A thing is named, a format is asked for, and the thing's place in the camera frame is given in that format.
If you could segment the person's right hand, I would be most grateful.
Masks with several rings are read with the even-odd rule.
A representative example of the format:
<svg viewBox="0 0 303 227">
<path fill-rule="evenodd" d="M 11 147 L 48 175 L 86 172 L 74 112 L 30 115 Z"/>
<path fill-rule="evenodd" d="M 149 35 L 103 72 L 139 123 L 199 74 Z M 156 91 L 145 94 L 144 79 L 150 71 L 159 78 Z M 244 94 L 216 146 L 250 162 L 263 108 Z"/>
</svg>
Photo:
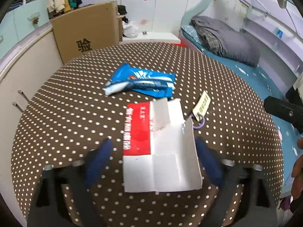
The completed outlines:
<svg viewBox="0 0 303 227">
<path fill-rule="evenodd" d="M 300 155 L 296 160 L 291 177 L 294 178 L 291 188 L 291 195 L 293 199 L 298 199 L 302 192 L 303 181 L 302 181 L 302 167 L 303 167 L 303 155 Z"/>
</svg>

